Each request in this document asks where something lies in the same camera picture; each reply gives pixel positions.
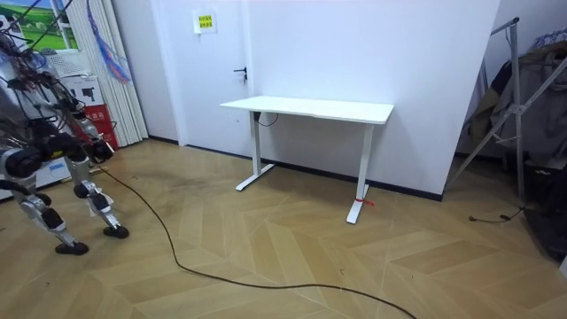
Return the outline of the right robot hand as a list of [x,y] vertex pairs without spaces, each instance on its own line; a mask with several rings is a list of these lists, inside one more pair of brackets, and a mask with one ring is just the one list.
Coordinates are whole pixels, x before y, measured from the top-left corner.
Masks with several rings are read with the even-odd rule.
[[102,164],[114,155],[114,149],[105,140],[99,139],[91,144],[90,157],[95,164]]

